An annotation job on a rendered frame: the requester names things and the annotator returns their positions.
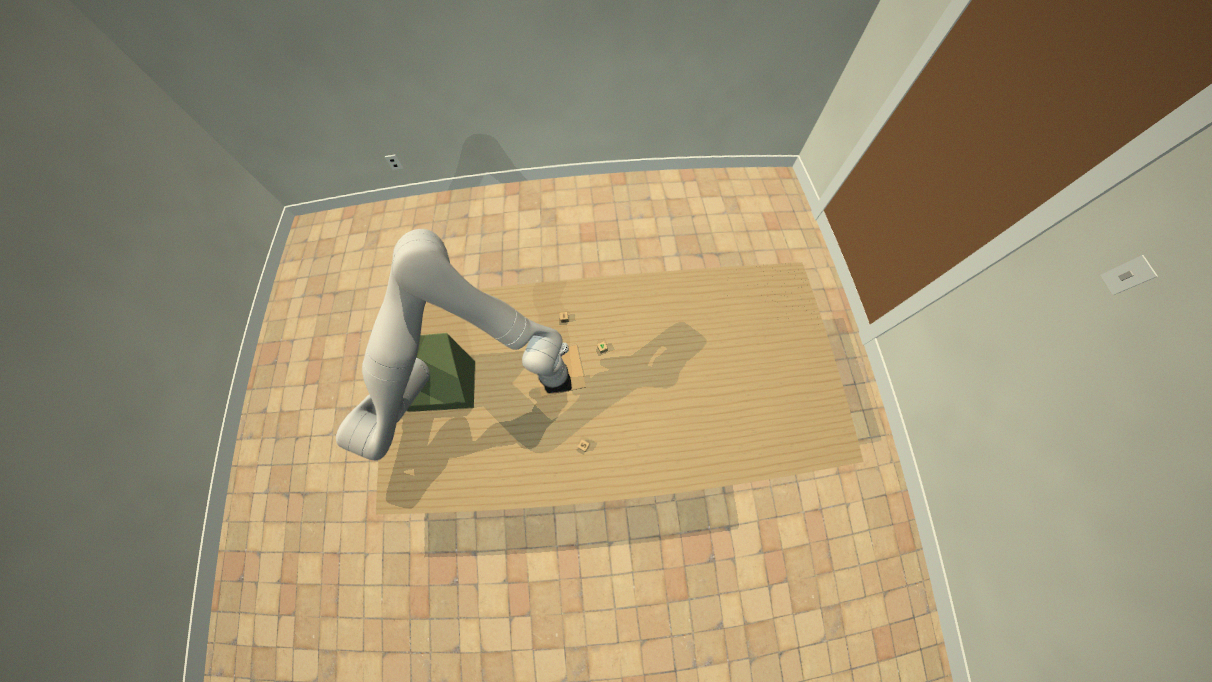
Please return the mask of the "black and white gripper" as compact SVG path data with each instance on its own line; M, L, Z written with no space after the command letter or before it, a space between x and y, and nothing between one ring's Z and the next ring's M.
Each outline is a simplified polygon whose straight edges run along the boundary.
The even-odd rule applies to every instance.
M564 343L562 346L561 346L561 349L560 349L561 357L566 353L568 353L568 344ZM539 379L541 384L544 385L544 388L547 386L545 388L545 392L549 392L549 394L550 394L550 391L551 392L558 392L558 391L559 392L566 392L566 391L570 391L572 389L571 377L568 376L568 368L567 368L566 363L564 363L564 374L560 376L556 380L545 382L539 376L538 376L538 379ZM555 388L555 389L549 389L549 388Z

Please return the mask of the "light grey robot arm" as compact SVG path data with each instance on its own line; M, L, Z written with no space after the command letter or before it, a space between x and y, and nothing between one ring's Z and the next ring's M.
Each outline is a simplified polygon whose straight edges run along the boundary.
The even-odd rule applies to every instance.
M564 340L558 329L534 323L504 300L475 288L450 264L438 234L415 229L400 237L393 251L385 298L364 356L368 396L341 423L336 434L341 448L375 462L390 448L396 423L430 377L428 366L416 359L425 302L513 350L528 343L524 367L543 380L564 374Z

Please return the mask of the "tan flat mat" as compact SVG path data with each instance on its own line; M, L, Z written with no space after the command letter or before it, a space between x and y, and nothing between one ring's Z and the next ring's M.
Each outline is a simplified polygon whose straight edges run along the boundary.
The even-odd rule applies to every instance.
M583 371L582 371L582 366L581 366L581 357L579 357L579 353L578 353L577 345L568 346L568 353L564 354L562 359L564 359L564 363L566 363L566 366L568 368L568 376L571 377L571 384L572 384L572 389L571 390L584 388L585 386L585 380L584 380L584 376L583 376ZM538 382L539 382L539 379L538 379ZM544 388L544 385L541 384L541 382L539 382L539 386L541 386L541 397L544 397L544 396L548 396L548 395L553 395L553 394L558 394L558 392L553 392L553 394L545 392L545 388Z

